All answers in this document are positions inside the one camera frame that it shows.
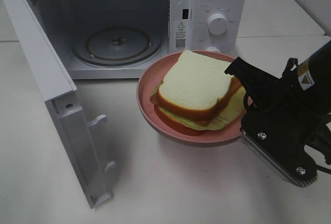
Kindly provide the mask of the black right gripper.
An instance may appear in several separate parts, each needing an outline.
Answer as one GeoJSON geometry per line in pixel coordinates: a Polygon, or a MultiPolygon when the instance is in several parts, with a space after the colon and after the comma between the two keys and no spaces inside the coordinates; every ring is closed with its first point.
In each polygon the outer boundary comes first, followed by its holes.
{"type": "Polygon", "coordinates": [[[255,142],[306,144],[330,122],[330,93],[278,79],[237,57],[224,71],[246,89],[242,130],[255,142]]]}

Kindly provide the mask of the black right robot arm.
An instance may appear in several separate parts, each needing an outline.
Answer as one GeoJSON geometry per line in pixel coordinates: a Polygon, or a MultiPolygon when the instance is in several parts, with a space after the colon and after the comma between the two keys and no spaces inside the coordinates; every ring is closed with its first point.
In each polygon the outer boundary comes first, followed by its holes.
{"type": "Polygon", "coordinates": [[[225,70],[246,90],[242,128],[260,146],[330,145],[330,43],[277,78],[240,57],[225,70]]]}

